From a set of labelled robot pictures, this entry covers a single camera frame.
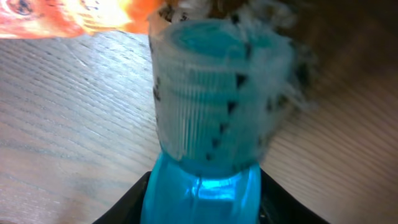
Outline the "small orange box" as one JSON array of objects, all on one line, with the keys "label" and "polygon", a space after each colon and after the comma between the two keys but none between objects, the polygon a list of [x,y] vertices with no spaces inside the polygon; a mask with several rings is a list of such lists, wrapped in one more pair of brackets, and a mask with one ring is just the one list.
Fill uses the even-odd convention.
[{"label": "small orange box", "polygon": [[163,0],[1,0],[1,38],[69,38],[113,30],[147,34],[147,18],[163,3]]}]

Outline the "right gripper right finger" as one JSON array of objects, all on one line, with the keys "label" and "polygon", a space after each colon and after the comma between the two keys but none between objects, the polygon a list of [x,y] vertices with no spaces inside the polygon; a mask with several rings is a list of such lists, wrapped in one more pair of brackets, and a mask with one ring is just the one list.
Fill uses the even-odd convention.
[{"label": "right gripper right finger", "polygon": [[261,170],[259,224],[329,224]]}]

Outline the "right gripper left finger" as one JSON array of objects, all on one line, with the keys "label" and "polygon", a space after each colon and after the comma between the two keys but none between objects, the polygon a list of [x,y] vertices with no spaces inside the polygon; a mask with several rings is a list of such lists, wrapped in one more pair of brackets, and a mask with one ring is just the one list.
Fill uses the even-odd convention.
[{"label": "right gripper left finger", "polygon": [[151,171],[146,172],[107,212],[93,224],[140,224],[144,196]]}]

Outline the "blue mouthwash bottle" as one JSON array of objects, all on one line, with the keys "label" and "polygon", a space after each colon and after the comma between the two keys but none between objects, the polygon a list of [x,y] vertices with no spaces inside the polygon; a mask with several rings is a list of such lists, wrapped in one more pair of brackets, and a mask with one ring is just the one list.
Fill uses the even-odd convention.
[{"label": "blue mouthwash bottle", "polygon": [[256,223],[260,160],[284,117],[290,39],[229,20],[150,18],[161,153],[142,223]]}]

